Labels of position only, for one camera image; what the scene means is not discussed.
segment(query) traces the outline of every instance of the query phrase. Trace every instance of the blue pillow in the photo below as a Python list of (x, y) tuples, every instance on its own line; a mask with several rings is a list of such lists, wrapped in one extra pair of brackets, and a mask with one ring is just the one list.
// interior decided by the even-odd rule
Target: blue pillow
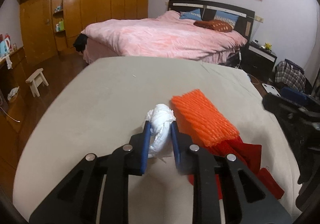
[(201, 21), (200, 9), (195, 9), (191, 12), (181, 12), (180, 19), (191, 19), (195, 21)]
[(215, 20), (224, 21), (224, 22), (230, 24), (233, 27), (233, 29), (236, 26), (236, 22), (237, 22), (238, 18), (239, 18), (238, 15), (223, 12), (223, 11), (216, 11), (216, 15), (214, 17)]

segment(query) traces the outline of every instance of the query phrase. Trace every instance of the pink duvet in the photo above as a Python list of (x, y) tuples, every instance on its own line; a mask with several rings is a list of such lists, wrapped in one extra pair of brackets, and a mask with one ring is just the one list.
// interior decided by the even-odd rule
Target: pink duvet
[(152, 56), (206, 60), (217, 63), (244, 46), (247, 40), (238, 32), (216, 32), (194, 26), (194, 20), (180, 20), (175, 11), (156, 19), (107, 20), (88, 25), (82, 33), (105, 45), (119, 56)]

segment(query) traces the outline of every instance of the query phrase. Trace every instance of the red cloth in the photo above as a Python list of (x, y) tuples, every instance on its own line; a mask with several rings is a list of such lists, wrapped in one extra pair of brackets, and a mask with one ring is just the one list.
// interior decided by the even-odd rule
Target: red cloth
[[(272, 175), (268, 172), (266, 168), (260, 169), (261, 164), (261, 145), (245, 144), (242, 142), (240, 136), (234, 140), (226, 140), (214, 147), (206, 147), (206, 149), (219, 156), (226, 156), (228, 154), (234, 154), (238, 159), (240, 159), (266, 186), (266, 188), (276, 197), (276, 199), (281, 199), (284, 190), (276, 183)], [(189, 177), (190, 183), (193, 185), (194, 178), (193, 175)], [(218, 195), (219, 199), (222, 199), (222, 192), (220, 188), (219, 176), (216, 175)]]

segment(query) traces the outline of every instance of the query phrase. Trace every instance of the plaid bag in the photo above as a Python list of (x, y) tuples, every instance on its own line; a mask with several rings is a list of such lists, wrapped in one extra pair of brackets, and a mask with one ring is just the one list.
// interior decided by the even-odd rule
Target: plaid bag
[(292, 65), (283, 60), (276, 66), (275, 82), (282, 82), (292, 89), (304, 92), (306, 78), (300, 71), (295, 70)]

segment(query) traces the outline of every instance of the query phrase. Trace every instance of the white cloth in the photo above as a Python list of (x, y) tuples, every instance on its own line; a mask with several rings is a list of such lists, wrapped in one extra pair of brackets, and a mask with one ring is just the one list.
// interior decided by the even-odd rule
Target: white cloth
[(155, 109), (147, 113), (143, 126), (146, 121), (151, 123), (151, 138), (154, 139), (149, 147), (148, 158), (169, 157), (172, 154), (170, 153), (172, 146), (170, 150), (167, 149), (163, 151), (163, 149), (170, 143), (170, 125), (174, 120), (176, 120), (176, 118), (173, 115), (173, 111), (165, 104), (158, 104)]
[(12, 61), (10, 60), (10, 56), (6, 55), (6, 56), (4, 56), (4, 58), (7, 61), (7, 68), (12, 69)]

